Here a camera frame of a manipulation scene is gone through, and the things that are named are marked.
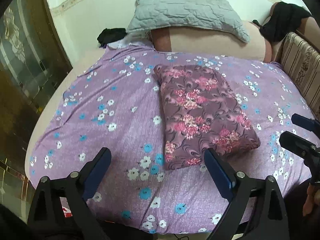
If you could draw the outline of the person's right hand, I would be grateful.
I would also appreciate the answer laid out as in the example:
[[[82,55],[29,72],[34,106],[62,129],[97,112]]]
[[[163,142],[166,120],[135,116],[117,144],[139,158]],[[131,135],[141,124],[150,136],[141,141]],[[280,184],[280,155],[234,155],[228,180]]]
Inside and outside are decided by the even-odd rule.
[[[307,189],[307,198],[303,206],[303,216],[309,215],[315,205],[319,205],[319,186],[309,184]]]

